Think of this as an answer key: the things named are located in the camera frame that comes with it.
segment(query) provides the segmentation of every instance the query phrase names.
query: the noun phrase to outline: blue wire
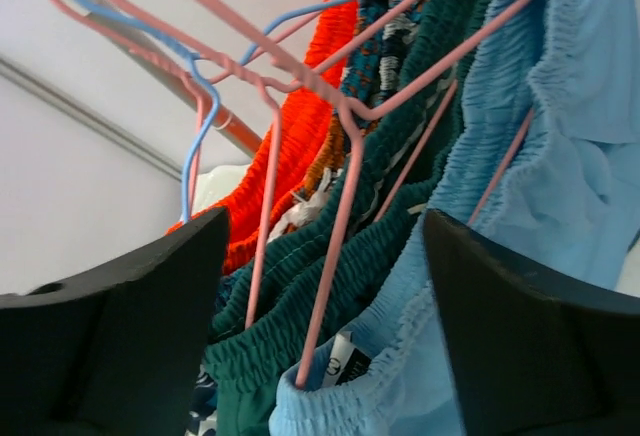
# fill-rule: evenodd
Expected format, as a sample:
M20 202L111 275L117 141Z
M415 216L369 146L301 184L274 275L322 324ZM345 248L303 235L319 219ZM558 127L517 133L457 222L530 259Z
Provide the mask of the blue wire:
M74 1L93 13L96 13L102 17L111 19L113 21L117 21L122 24L129 25L136 29L144 31L147 34L150 34L151 36L156 38L158 41L164 43L165 46L167 46L170 50L172 50L177 55L179 55L180 57L182 57L187 61L187 63L189 64L189 70L191 71L191 75L193 76L193 79L202 88L204 88L205 91L207 91L207 93L209 93L209 95L211 96L212 105L211 105L209 114L207 114L207 117L205 118L202 124L202 127L200 128L200 131L198 132L191 147L189 148L189 151L187 153L187 158L185 160L184 165L182 166L182 181L181 181L181 188L180 188L181 207L182 207L182 221L183 223L186 223L187 221L189 221L191 217L189 212L189 184L188 184L191 165L193 163L193 160L195 158L195 155L198 149L202 145L202 141L204 140L205 136L207 135L209 129L213 124L213 121L216 117L216 114L218 113L218 110L220 109L220 94L215 89L215 87L204 76L202 76L202 74L200 73L200 71L196 66L196 61L202 59L202 56L197 52L191 51L189 48L187 48L186 46L184 46L183 44L181 44L179 41L172 38L168 34L164 33L163 31L160 31L157 28L154 28L153 26L150 26L144 23L143 21L140 21L136 18L132 18L130 16L125 16L124 14L119 13L117 11L113 11L110 8L100 6L99 4L96 4L91 0L74 0ZM289 11L288 13L285 13L282 16L274 19L265 28L263 33L265 35L268 35L274 29L276 29L279 25L281 25L282 23L290 19L304 16L306 14L313 13L315 11L321 11L327 8L339 6L341 4L345 4L350 1L354 1L354 0L332 0L332 1L327 1L325 3L314 4L314 5L300 8L297 10ZM249 46L249 49L240 60L240 64L242 66L246 65L249 62L249 59L251 58L251 56L253 55L253 53L256 51L257 48L258 48L258 45L255 43Z

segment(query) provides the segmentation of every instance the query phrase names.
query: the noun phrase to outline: orange garment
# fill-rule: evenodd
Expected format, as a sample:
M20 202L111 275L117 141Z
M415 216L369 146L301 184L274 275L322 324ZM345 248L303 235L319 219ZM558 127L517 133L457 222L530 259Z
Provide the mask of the orange garment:
M321 14L304 59L307 65L317 66L351 40L356 27L357 8L354 1ZM325 80L336 88L345 62L346 58L323 73ZM303 186L307 169L325 141L331 113L331 105L306 88L287 96L282 106L282 145L274 197L277 202L271 211L270 227L293 205L291 193ZM225 275L247 264L255 254L270 144L269 130L240 185L211 207L226 206L231 215L230 244L223 268ZM181 225L176 223L169 232Z

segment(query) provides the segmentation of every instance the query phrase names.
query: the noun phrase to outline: light blue shirt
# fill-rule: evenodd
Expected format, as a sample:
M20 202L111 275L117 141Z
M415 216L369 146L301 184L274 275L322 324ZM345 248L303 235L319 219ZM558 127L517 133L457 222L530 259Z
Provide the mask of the light blue shirt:
M515 0L493 0L492 19ZM640 59L633 0L535 0L478 48L465 131L429 207L471 216L528 110L534 121L474 228L575 278L612 289L640 228ZM463 434L422 241L424 214L373 304L345 330L372 363L308 391L281 378L271 434Z

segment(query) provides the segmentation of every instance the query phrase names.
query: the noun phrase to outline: red-orange garment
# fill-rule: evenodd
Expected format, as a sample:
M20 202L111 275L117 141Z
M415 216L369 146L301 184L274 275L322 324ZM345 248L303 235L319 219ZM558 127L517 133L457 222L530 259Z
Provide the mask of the red-orange garment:
M324 11L304 62L314 67L347 44L356 27L356 14L355 1ZM345 62L346 58L323 74L334 87L340 84ZM307 169L325 141L331 113L331 105L306 88L287 96L282 106L282 145L274 197L277 202L271 211L270 228L293 205L291 193L302 187ZM225 275L247 264L255 254L270 144L269 130L240 185L229 196L194 216L213 207L229 209L231 236L223 268ZM169 232L181 225L175 224Z

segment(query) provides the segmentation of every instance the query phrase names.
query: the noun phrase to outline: white background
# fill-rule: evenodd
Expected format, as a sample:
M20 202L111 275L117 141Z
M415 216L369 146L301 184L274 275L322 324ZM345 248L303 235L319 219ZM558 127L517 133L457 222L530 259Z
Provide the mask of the white background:
M192 0L132 1L235 58L247 48ZM264 27L321 0L225 1ZM47 0L0 0L0 21L0 55L182 163L194 115L101 36ZM285 47L302 57L312 30ZM269 72L266 59L255 67ZM270 115L253 88L233 79L220 88L224 104L263 135ZM3 79L0 161L0 293L27 291L113 258L161 236L179 214L175 181ZM204 169L247 161L220 135L207 137Z

